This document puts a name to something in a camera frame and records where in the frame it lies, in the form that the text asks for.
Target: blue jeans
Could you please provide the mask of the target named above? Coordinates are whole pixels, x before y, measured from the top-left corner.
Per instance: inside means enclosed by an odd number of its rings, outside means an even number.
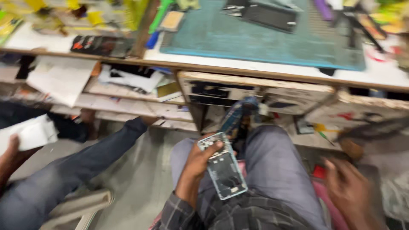
[[[0,230],[37,230],[65,196],[118,160],[146,132],[142,119],[9,186],[0,197]]]
[[[176,187],[195,140],[177,143],[171,153],[173,185]],[[285,130],[278,126],[260,126],[247,137],[245,146],[246,183],[249,188],[281,200],[316,230],[327,230],[322,208],[301,157]],[[206,219],[209,202],[216,189],[208,172],[200,181],[198,212]]]

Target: workbench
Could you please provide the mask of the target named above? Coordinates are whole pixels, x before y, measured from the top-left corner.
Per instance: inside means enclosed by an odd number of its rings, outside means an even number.
[[[40,35],[31,29],[30,23],[21,25],[0,51],[94,59],[106,63],[169,67],[183,92],[183,97],[162,103],[156,96],[142,95],[121,86],[101,85],[95,78],[91,78],[76,107],[68,108],[56,104],[52,108],[52,111],[61,114],[76,115],[79,114],[80,108],[92,108],[98,110],[97,117],[118,121],[126,121],[139,115],[160,115],[169,120],[161,126],[164,128],[194,132],[212,131],[215,121],[208,122],[206,117],[209,111],[213,111],[211,113],[219,113],[220,118],[223,111],[218,107],[221,105],[217,102],[203,101],[203,97],[191,90],[194,87],[191,82],[224,84],[227,87],[224,90],[230,92],[229,96],[222,96],[225,99],[222,103],[227,103],[223,104],[224,107],[228,107],[230,102],[233,103],[244,96],[259,95],[261,92],[273,94],[278,97],[278,100],[286,103],[291,101],[294,104],[292,109],[271,109],[271,112],[281,115],[284,123],[287,121],[291,123],[293,115],[307,114],[306,118],[310,121],[325,120],[326,124],[349,128],[365,124],[364,119],[349,119],[339,115],[340,113],[347,112],[352,116],[362,117],[368,112],[374,112],[380,114],[377,120],[409,114],[407,100],[394,99],[394,97],[373,98],[349,91],[349,87],[364,90],[374,88],[391,92],[397,98],[405,97],[406,93],[409,93],[408,74],[397,67],[395,60],[379,62],[365,55],[364,71],[336,70],[333,76],[328,76],[314,67],[164,54],[159,52],[162,35],[153,49],[144,48],[149,38],[148,27],[156,13],[156,9],[151,5],[146,10],[133,52],[126,59],[72,53],[70,46],[74,36],[61,38]],[[392,36],[380,43],[388,49],[397,45],[398,39]],[[363,49],[366,54],[373,50],[373,46],[363,44]],[[24,81],[14,80],[10,76],[1,76],[1,82],[24,84]],[[124,105],[110,104],[107,98],[112,96],[123,98]],[[89,97],[93,97],[93,100],[99,98],[104,103],[87,103],[90,101]],[[141,106],[134,106],[131,110],[128,108],[130,103],[139,103]],[[188,105],[190,113],[178,111],[180,105]],[[295,144],[340,150],[338,145],[330,145],[317,134],[297,135],[294,124],[284,126]],[[327,136],[335,138],[336,133],[329,132]]]

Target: green repair mat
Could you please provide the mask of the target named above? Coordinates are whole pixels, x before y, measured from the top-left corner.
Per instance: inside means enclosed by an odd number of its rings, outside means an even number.
[[[323,21],[312,0],[294,0],[299,12],[294,34],[263,27],[220,13],[225,0],[202,0],[189,10],[176,33],[166,33],[160,51],[225,59],[336,68],[365,69],[360,36],[348,47],[349,30]]]

